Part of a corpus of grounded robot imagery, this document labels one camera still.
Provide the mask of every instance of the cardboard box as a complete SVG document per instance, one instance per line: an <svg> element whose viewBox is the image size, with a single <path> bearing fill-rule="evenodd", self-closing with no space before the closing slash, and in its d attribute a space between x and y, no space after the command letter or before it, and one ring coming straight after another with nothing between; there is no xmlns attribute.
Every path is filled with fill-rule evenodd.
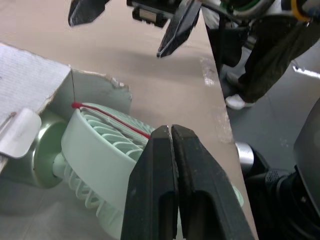
<svg viewBox="0 0 320 240"><path fill-rule="evenodd" d="M129 113L132 94L115 78L72 69L0 43L0 154L23 157L41 126L46 108L68 121L74 101Z"/></svg>

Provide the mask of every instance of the red wire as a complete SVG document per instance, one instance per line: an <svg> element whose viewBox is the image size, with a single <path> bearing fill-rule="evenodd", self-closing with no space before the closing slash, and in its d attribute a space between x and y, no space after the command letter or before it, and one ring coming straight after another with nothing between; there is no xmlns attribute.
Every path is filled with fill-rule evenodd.
<svg viewBox="0 0 320 240"><path fill-rule="evenodd" d="M99 109L99 108L97 108L97 107L95 107L95 106L89 106L89 105L86 105L86 104L82 104L82 103L80 103L80 102L73 102L71 106L72 106L73 109L80 109L81 107L84 107L84 108L96 110L96 111L98 111L98 112L100 112L100 113L102 113L102 114L104 114L104 115L109 116L110 118L116 120L117 122L125 125L127 128L129 128L129 129L131 129L132 131L134 131L134 132L136 132L136 133L138 133L138 134L146 137L147 139L150 138L150 135L149 135L149 134L147 134L147 133L145 133L145 132L143 132L143 131L135 128L134 126L131 126L131 125L127 124L126 122L122 121L121 119L119 119L119 118L111 115L110 113L108 113L108 112L106 112L106 111L103 111L103 110L101 110L101 109Z"/></svg>

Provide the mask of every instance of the person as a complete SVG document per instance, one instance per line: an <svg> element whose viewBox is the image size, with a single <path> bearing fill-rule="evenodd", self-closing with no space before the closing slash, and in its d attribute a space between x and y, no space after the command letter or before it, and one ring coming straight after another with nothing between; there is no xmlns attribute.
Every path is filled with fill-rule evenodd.
<svg viewBox="0 0 320 240"><path fill-rule="evenodd" d="M266 16L252 25L255 46L239 78L228 72L226 80L236 86L238 94L229 96L229 108L252 107L281 78L290 62L311 48L320 38L317 22L297 23L292 17Z"/></svg>

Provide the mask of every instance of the gray floor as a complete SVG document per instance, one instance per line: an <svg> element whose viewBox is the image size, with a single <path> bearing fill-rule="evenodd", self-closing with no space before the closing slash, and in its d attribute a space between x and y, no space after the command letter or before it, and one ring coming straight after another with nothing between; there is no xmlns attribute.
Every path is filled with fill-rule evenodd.
<svg viewBox="0 0 320 240"><path fill-rule="evenodd" d="M223 66L220 81L225 97L236 92L224 80L227 71L239 76L250 52L244 49L234 68ZM273 168L292 170L293 146L315 102L320 98L320 79L294 72L293 65L320 73L320 41L291 62L282 78L252 108L228 109L236 141L247 142Z"/></svg>

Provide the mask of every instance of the metal cylinder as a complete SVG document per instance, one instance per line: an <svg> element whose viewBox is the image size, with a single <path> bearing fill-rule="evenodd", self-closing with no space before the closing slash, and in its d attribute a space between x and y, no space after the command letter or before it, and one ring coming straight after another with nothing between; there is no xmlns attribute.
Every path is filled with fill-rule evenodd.
<svg viewBox="0 0 320 240"><path fill-rule="evenodd" d="M245 176L250 172L252 166L254 165L254 152L252 151L251 147L245 142L236 142L235 146L238 151L242 174L243 176Z"/></svg>
<svg viewBox="0 0 320 240"><path fill-rule="evenodd" d="M40 117L41 128L29 151L23 158L10 158L1 177L40 188L52 188L62 180L53 174L53 162L61 152L61 138L67 123L48 110Z"/></svg>

